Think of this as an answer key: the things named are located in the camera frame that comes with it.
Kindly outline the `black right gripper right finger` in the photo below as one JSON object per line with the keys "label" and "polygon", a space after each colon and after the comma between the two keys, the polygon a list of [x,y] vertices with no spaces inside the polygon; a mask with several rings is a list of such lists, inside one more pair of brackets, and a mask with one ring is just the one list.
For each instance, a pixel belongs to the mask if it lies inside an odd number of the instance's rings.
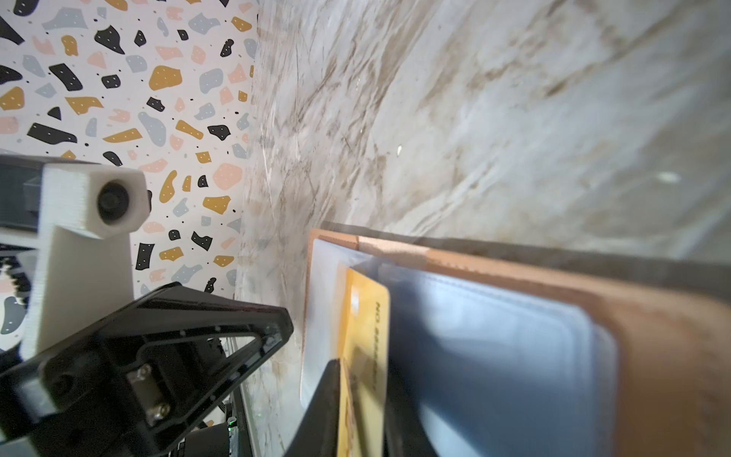
{"label": "black right gripper right finger", "polygon": [[399,375],[398,369],[393,366],[388,369],[385,438],[386,456],[437,456],[437,452],[428,440],[428,436],[426,436],[405,382]]}

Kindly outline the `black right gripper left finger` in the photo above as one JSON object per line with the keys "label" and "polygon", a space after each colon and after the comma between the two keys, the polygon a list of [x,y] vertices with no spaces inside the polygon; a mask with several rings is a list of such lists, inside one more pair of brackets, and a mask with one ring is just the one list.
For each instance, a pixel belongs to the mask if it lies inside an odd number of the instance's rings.
{"label": "black right gripper left finger", "polygon": [[327,363],[310,405],[285,457],[337,455],[341,397],[341,361]]}

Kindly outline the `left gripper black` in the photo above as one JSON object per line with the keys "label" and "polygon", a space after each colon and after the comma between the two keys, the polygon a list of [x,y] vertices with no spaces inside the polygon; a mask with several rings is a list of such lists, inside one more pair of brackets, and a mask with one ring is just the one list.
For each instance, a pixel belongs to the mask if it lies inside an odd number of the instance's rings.
{"label": "left gripper black", "polygon": [[4,456],[162,456],[283,348],[285,308],[172,283],[94,333],[1,354]]}

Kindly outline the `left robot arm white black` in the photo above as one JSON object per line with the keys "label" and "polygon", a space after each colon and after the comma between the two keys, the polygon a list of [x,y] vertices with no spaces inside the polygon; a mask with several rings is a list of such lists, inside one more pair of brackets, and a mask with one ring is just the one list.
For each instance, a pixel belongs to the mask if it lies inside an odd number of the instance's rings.
{"label": "left robot arm white black", "polygon": [[134,294],[144,173],[1,159],[1,256],[27,300],[1,355],[5,456],[169,453],[293,332],[284,308],[173,282]]}

